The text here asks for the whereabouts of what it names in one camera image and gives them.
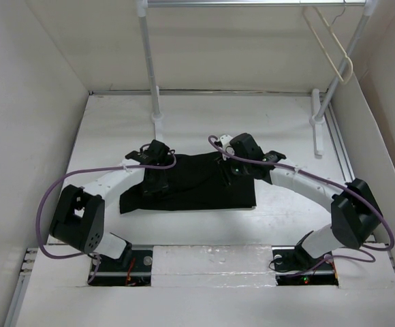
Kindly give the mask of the black trousers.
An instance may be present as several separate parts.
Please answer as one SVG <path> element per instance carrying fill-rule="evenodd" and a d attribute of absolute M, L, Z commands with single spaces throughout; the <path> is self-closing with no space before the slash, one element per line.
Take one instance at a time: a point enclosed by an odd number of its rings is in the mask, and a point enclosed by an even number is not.
<path fill-rule="evenodd" d="M 220 153 L 176 156 L 176 165 L 164 170 L 168 191 L 160 196 L 143 196 L 142 182 L 121 194 L 119 213 L 148 211 L 209 211 L 246 209 L 256 206 L 255 182 L 250 176 L 226 187 L 216 159 Z"/>

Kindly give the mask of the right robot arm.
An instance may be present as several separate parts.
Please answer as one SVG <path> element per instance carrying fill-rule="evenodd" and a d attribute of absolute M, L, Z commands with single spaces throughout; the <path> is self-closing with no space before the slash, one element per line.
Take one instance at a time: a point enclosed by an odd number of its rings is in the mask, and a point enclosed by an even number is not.
<path fill-rule="evenodd" d="M 368 184 L 357 178 L 344 185 L 299 168 L 286 155 L 264 152 L 251 134 L 209 136 L 209 143 L 221 154 L 221 165 L 229 176 L 247 176 L 293 191 L 320 205 L 330 214 L 324 227 L 305 234 L 289 251 L 275 253 L 270 269 L 291 276 L 306 274 L 329 264 L 337 249 L 375 257 L 367 238 L 382 223 L 383 215 Z"/>

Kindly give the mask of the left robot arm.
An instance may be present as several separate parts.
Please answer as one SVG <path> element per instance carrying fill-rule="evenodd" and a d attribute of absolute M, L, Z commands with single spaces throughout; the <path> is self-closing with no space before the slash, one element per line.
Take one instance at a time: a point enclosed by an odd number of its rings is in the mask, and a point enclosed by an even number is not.
<path fill-rule="evenodd" d="M 165 171 L 176 164 L 174 150 L 153 140 L 128 153 L 116 166 L 70 172 L 68 175 L 102 172 L 82 186 L 68 184 L 60 194 L 50 223 L 49 235 L 81 254 L 94 255 L 117 270 L 131 264 L 132 244 L 105 231 L 105 211 L 115 200 L 149 177 L 166 188 Z"/>

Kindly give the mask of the metal clothes rack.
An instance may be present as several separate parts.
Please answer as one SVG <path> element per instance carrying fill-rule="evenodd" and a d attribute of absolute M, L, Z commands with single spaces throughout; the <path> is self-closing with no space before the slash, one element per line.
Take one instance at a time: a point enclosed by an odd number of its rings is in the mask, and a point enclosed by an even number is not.
<path fill-rule="evenodd" d="M 310 32 L 316 39 L 319 48 L 325 55 L 327 62 L 329 63 L 332 71 L 334 72 L 334 78 L 332 79 L 324 99 L 320 99 L 319 90 L 313 89 L 311 93 L 311 117 L 310 124 L 313 129 L 313 144 L 314 154 L 321 157 L 324 154 L 323 145 L 323 125 L 325 122 L 325 111 L 331 102 L 331 99 L 336 91 L 339 84 L 347 84 L 353 76 L 354 68 L 353 61 L 351 60 L 351 54 L 354 51 L 362 33 L 373 15 L 378 2 L 374 0 L 370 1 L 136 1 L 136 12 L 140 25 L 140 32 L 142 37 L 144 56 L 146 61 L 146 70 L 148 74 L 149 91 L 151 95 L 152 114 L 151 120 L 154 125 L 155 139 L 158 141 L 163 140 L 163 114 L 160 110 L 159 103 L 159 87 L 155 78 L 155 70 L 153 65 L 153 59 L 151 54 L 151 45 L 149 40 L 148 25 L 147 25 L 147 10 L 150 7 L 165 8 L 165 7 L 301 7 L 302 17 L 309 28 Z M 363 8 L 363 14 L 360 21 L 355 28 L 353 36 L 347 47 L 344 47 L 339 41 L 338 37 L 334 32 L 334 24 L 328 22 L 320 7 L 323 6 L 360 6 Z M 329 55 L 326 47 L 319 38 L 317 31 L 315 30 L 311 20 L 307 16 L 307 9 L 311 7 L 321 23 L 324 25 L 329 36 L 340 50 L 342 59 L 339 65 L 336 65 L 331 56 Z"/>

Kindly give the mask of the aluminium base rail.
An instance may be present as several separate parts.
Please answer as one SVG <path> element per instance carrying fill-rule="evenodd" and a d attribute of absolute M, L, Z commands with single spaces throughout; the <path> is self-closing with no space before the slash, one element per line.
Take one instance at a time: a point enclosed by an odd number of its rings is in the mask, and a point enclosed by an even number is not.
<path fill-rule="evenodd" d="M 90 286 L 274 287 L 338 285 L 333 265 L 307 271 L 288 262 L 291 246 L 137 246 L 124 264 L 106 256 L 91 263 Z"/>

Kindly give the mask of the right aluminium side rail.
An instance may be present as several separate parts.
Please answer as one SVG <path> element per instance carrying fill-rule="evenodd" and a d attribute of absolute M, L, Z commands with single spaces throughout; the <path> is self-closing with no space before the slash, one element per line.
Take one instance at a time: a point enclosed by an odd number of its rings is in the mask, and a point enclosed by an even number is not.
<path fill-rule="evenodd" d="M 377 203 L 367 183 L 354 176 L 350 160 L 345 150 L 335 114 L 331 107 L 325 112 L 338 162 L 343 173 L 342 190 L 332 196 L 332 233 L 343 246 L 360 248 L 379 225 L 379 219 L 366 202 L 378 209 Z"/>

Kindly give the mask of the aluminium side rail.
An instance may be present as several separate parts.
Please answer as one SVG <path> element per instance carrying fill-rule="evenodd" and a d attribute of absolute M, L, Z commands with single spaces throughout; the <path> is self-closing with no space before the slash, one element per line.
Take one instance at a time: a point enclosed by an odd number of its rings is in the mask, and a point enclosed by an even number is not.
<path fill-rule="evenodd" d="M 37 251 L 38 248 L 27 248 L 25 251 L 16 287 L 3 325 L 4 327 L 14 327 L 17 325 L 22 303 L 25 298 L 35 259 L 37 257 Z"/>
<path fill-rule="evenodd" d="M 360 248 L 379 225 L 379 219 L 366 202 L 378 209 L 377 203 L 367 183 L 354 176 L 350 160 L 345 150 L 335 114 L 331 107 L 325 112 L 338 162 L 343 173 L 342 190 L 332 196 L 332 233 L 343 246 Z"/>

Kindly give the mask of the left aluminium side rail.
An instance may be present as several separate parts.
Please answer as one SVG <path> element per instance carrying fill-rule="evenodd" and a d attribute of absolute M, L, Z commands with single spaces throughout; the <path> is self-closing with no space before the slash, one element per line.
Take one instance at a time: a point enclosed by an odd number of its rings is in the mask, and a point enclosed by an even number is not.
<path fill-rule="evenodd" d="M 38 248 L 27 248 L 25 251 L 16 287 L 3 325 L 4 327 L 14 327 L 17 325 L 22 303 L 25 298 L 35 259 L 37 257 L 37 251 Z"/>

